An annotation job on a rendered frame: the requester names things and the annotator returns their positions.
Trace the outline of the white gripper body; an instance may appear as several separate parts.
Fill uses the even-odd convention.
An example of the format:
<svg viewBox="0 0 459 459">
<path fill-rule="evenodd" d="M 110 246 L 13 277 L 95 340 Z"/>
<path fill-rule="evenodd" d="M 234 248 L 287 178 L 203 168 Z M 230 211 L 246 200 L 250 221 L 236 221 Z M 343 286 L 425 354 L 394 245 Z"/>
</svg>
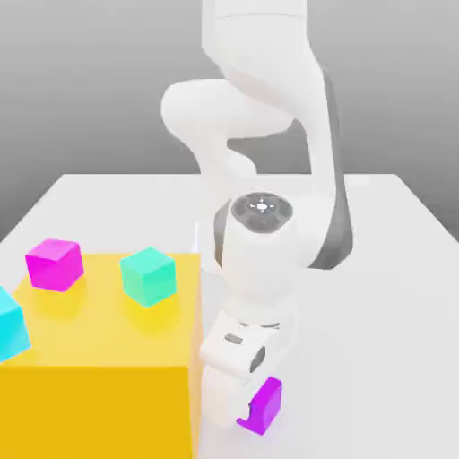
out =
<svg viewBox="0 0 459 459">
<path fill-rule="evenodd" d="M 240 379 L 204 366 L 201 383 L 201 413 L 213 425 L 231 428 L 237 419 L 246 419 L 249 404 L 266 379 L 264 370 L 248 379 Z"/>
</svg>

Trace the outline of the small mint green cube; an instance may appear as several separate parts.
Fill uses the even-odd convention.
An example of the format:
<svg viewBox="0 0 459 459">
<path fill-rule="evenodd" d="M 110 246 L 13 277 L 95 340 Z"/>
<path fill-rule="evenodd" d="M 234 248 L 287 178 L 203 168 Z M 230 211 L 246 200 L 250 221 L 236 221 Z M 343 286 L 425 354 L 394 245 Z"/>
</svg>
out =
<svg viewBox="0 0 459 459">
<path fill-rule="evenodd" d="M 143 307 L 151 307 L 177 292 L 176 263 L 147 247 L 120 261 L 124 293 Z"/>
</svg>

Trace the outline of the small cyan cube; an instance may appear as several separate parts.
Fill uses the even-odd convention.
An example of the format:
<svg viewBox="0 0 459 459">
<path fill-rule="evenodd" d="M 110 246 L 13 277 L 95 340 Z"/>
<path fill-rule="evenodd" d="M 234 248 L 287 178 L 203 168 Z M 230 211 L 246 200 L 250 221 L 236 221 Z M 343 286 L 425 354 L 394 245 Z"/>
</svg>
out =
<svg viewBox="0 0 459 459">
<path fill-rule="evenodd" d="M 21 306 L 0 287 L 0 363 L 31 348 Z"/>
</svg>

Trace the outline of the large yellow box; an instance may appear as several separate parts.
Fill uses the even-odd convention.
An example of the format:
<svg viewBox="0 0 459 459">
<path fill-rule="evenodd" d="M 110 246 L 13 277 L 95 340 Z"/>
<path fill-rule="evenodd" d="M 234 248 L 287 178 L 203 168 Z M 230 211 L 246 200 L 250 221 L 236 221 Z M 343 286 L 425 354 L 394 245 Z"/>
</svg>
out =
<svg viewBox="0 0 459 459">
<path fill-rule="evenodd" d="M 0 364 L 0 459 L 197 459 L 200 260 L 174 259 L 153 307 L 123 292 L 118 254 L 86 255 L 64 293 L 21 281 L 31 347 Z"/>
</svg>

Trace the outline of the small purple cube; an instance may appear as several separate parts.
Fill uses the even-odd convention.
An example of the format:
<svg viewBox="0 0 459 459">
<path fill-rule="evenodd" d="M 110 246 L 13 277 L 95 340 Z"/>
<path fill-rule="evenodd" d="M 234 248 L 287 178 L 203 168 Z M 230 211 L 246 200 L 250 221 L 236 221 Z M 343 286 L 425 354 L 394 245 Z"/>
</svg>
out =
<svg viewBox="0 0 459 459">
<path fill-rule="evenodd" d="M 268 377 L 249 404 L 246 419 L 237 419 L 244 429 L 262 436 L 281 409 L 282 381 Z"/>
</svg>

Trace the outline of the small magenta cube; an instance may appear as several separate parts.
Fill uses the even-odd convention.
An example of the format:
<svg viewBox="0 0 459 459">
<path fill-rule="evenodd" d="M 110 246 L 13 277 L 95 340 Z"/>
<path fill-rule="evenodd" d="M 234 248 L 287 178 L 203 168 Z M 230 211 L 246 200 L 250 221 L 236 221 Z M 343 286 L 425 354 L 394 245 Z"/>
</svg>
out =
<svg viewBox="0 0 459 459">
<path fill-rule="evenodd" d="M 58 292 L 67 291 L 84 273 L 77 242 L 48 238 L 26 256 L 31 285 Z"/>
</svg>

